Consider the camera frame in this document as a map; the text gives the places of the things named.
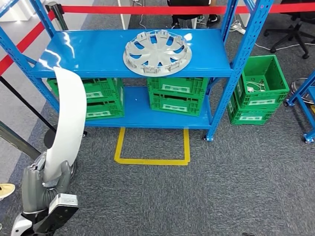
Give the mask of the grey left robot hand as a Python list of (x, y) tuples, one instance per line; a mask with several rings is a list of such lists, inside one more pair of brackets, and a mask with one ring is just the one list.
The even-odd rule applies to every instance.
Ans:
[(43, 152), (34, 163), (24, 169), (21, 186), (23, 213), (46, 210), (57, 194), (66, 193), (67, 190), (71, 179), (71, 167), (67, 161), (60, 165), (61, 175), (54, 187), (47, 188), (43, 185), (45, 158), (46, 152)]

